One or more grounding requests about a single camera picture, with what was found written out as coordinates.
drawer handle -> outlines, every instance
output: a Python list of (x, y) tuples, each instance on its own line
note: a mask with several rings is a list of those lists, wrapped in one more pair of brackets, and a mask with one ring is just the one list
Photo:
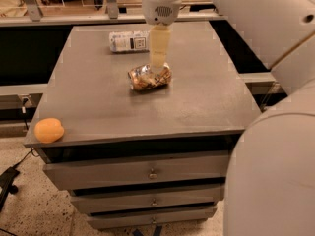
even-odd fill
[(151, 206), (152, 207), (157, 207), (158, 206), (158, 203), (157, 203), (156, 199), (152, 200)]
[(158, 177), (158, 175), (155, 173), (155, 171), (153, 169), (151, 169), (151, 173), (148, 176), (150, 179), (156, 179)]

